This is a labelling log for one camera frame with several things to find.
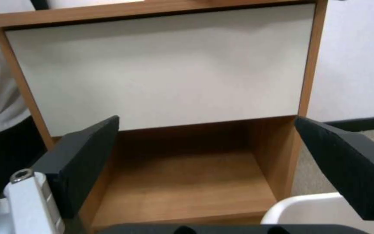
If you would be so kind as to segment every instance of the white drawer front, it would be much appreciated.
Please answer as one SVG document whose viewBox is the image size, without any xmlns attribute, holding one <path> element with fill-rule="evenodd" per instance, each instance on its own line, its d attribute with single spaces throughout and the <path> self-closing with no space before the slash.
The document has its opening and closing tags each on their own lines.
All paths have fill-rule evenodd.
<svg viewBox="0 0 374 234">
<path fill-rule="evenodd" d="M 52 136 L 297 114 L 314 5 L 9 31 Z"/>
</svg>

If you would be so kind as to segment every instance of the cabinet top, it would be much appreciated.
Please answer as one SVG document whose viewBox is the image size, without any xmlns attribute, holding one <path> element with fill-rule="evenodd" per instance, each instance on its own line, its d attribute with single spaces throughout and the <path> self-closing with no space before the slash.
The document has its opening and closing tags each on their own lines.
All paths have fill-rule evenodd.
<svg viewBox="0 0 374 234">
<path fill-rule="evenodd" d="M 83 6 L 0 14 L 0 28 L 15 30 L 116 19 L 148 17 L 218 9 L 314 3 L 316 0 L 144 0 L 99 6 Z"/>
</svg>

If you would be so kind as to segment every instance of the open shelf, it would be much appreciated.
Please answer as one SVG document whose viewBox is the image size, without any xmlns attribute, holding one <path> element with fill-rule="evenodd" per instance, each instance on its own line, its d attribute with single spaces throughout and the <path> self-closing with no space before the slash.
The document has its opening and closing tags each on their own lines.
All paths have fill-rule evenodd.
<svg viewBox="0 0 374 234">
<path fill-rule="evenodd" d="M 275 155 L 264 157 L 265 147 L 251 142 L 262 134 L 281 148 L 283 141 L 263 129 L 269 123 L 288 126 L 292 119 L 120 132 L 107 185 L 98 192 L 92 230 L 124 223 L 234 224 L 243 219 L 257 224 L 276 203 L 272 188 L 280 185 L 272 187 L 261 170 L 269 165 L 259 165 L 266 157 L 276 160 Z"/>
<path fill-rule="evenodd" d="M 156 158 L 123 163 L 119 169 L 95 217 L 96 227 L 261 215 L 276 202 L 245 150 Z"/>
</svg>

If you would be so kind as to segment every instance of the wooden cabinet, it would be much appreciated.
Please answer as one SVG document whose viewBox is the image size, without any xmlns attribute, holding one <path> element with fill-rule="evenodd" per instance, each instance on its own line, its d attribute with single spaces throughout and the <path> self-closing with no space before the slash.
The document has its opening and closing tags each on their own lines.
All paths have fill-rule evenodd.
<svg viewBox="0 0 374 234">
<path fill-rule="evenodd" d="M 121 117 L 80 211 L 92 231 L 257 223 L 290 194 L 293 120 L 307 112 L 326 4 L 146 0 L 2 14 L 0 47 L 48 149 Z"/>
</svg>

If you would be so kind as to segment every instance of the grey carpet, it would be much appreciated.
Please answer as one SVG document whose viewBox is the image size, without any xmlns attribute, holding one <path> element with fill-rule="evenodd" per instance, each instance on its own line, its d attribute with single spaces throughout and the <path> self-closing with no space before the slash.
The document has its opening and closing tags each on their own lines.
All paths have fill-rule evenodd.
<svg viewBox="0 0 374 234">
<path fill-rule="evenodd" d="M 362 132 L 374 141 L 374 130 Z M 336 191 L 319 170 L 308 149 L 303 146 L 295 171 L 292 196 Z"/>
</svg>

